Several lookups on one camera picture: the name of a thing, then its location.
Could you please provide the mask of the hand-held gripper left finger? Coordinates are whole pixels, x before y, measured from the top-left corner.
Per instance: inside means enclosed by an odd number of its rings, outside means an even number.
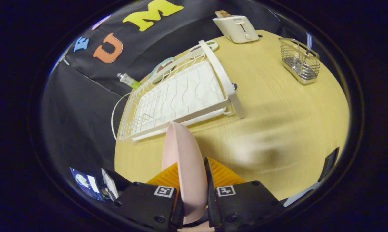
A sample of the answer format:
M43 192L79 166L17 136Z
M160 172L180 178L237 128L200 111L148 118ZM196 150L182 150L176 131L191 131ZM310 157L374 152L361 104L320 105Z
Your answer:
M184 207L180 193L178 163L161 171L147 183L133 182L114 201L127 220L160 232L182 229Z

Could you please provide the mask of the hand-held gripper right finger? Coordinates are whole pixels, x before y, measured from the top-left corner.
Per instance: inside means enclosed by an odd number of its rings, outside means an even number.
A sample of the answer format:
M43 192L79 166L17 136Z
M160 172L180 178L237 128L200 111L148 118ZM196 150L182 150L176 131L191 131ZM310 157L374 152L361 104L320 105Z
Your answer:
M281 201L260 181L245 181L210 157L205 158L204 165L210 228L247 230L272 220L285 210Z

